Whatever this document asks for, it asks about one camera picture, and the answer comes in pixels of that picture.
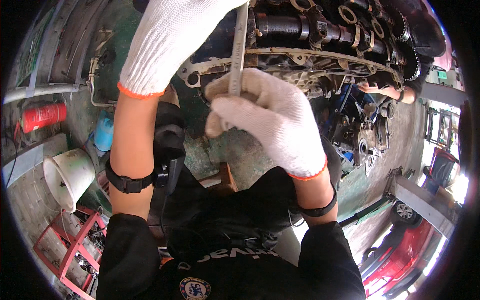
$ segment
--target red fire extinguisher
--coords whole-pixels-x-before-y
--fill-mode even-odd
[[[67,107],[60,103],[27,109],[22,114],[20,123],[24,133],[29,133],[45,126],[63,122],[65,119],[67,119]]]

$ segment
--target chelsea logo badge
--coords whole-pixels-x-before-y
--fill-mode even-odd
[[[205,300],[211,290],[208,282],[198,278],[189,277],[180,282],[180,292],[186,300]]]

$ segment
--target concrete floor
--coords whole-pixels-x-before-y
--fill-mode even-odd
[[[121,67],[128,55],[129,45],[142,15],[134,10],[131,1],[113,0],[103,13],[98,28],[113,29],[114,37],[104,49],[115,53],[115,59],[98,70],[96,79],[96,101],[105,102],[118,97],[116,88]],[[230,130],[215,139],[204,136],[204,124],[209,108],[202,102],[196,89],[189,89],[178,77],[172,79],[176,87],[180,106],[187,121],[186,166],[197,179],[218,172],[219,163],[226,161],[240,190],[249,188],[264,173],[275,166],[261,145],[248,133]],[[72,134],[75,146],[81,146],[95,127],[99,109],[89,101],[87,92],[64,95],[67,98],[69,117],[66,129]],[[403,166],[404,170],[415,169],[420,175],[421,153],[423,151],[424,107],[397,104],[396,115],[389,121],[390,149],[376,160],[370,176],[365,169],[351,172],[340,184],[338,191],[338,220],[344,220],[362,208],[378,200],[384,190],[385,178],[392,168]],[[88,152],[95,157],[97,170],[102,170],[104,159],[96,159],[94,149],[87,145]],[[103,203],[96,186],[89,189],[85,201]],[[345,229],[352,252],[361,253],[368,248],[388,224],[388,210],[383,214],[358,225]]]

